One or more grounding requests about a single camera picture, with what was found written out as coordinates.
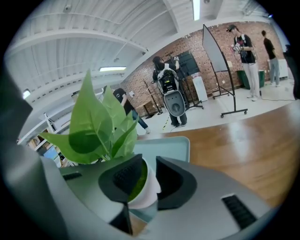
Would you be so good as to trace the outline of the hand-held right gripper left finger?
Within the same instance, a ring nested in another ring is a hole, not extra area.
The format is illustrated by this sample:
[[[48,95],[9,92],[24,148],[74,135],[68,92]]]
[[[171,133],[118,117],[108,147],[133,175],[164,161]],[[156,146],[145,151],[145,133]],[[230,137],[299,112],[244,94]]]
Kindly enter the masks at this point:
[[[128,199],[138,180],[142,175],[142,154],[137,154],[106,171],[99,179],[98,184],[101,191],[111,201],[122,203],[121,213],[115,217],[110,224],[117,229],[133,234],[129,217]]]

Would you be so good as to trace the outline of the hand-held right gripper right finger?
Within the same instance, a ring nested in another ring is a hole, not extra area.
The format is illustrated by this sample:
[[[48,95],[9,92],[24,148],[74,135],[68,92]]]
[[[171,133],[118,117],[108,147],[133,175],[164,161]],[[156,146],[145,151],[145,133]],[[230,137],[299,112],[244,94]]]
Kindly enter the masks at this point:
[[[161,188],[157,195],[158,210],[172,210],[183,206],[197,189],[193,174],[161,156],[156,157],[156,179]]]

